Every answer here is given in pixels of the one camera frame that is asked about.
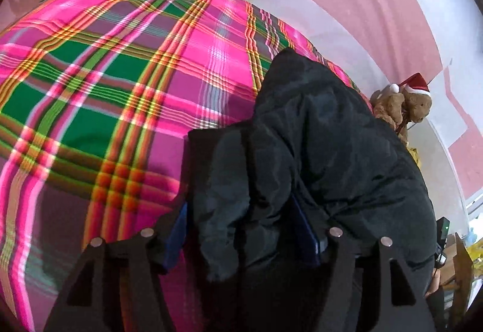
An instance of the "plush toy head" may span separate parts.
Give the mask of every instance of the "plush toy head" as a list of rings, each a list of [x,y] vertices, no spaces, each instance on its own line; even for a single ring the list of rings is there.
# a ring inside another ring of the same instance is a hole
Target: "plush toy head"
[[[429,114],[432,100],[426,81],[421,73],[415,73],[400,85],[404,95],[404,106],[407,111],[408,120],[421,122]]]

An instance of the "plaid bed sheet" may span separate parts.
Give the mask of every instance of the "plaid bed sheet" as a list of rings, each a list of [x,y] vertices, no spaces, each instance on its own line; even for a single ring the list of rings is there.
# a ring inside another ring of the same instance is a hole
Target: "plaid bed sheet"
[[[45,0],[0,36],[0,292],[29,330],[91,238],[174,207],[184,138],[247,119],[298,31],[243,0]],[[201,330],[189,262],[162,279],[178,331]]]

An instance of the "plush toy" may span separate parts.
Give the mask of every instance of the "plush toy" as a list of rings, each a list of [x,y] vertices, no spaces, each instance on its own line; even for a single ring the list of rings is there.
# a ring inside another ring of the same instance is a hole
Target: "plush toy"
[[[371,97],[374,116],[386,121],[407,145],[409,122],[421,122],[431,108],[431,94],[421,73],[415,73],[401,84],[391,84]]]

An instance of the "black garment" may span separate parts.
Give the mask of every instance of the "black garment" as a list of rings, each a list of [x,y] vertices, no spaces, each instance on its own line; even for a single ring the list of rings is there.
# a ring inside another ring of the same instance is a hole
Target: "black garment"
[[[367,245],[391,237],[414,271],[417,294],[424,294],[436,221],[422,175],[394,131],[324,65],[282,51],[251,121],[194,130],[189,140],[193,218],[207,279],[224,282],[243,271],[234,288],[242,307],[254,299],[246,299],[248,292],[266,292],[270,301],[277,284],[303,269],[263,288],[267,271],[290,270],[287,260],[295,262],[284,209],[292,192],[321,225],[341,227]]]

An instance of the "santa hat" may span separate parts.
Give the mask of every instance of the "santa hat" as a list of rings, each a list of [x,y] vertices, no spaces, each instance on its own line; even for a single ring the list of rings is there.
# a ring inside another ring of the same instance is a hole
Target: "santa hat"
[[[413,74],[411,77],[407,78],[401,84],[399,84],[399,86],[400,89],[405,89],[411,94],[424,94],[427,96],[431,96],[427,83],[421,73]]]

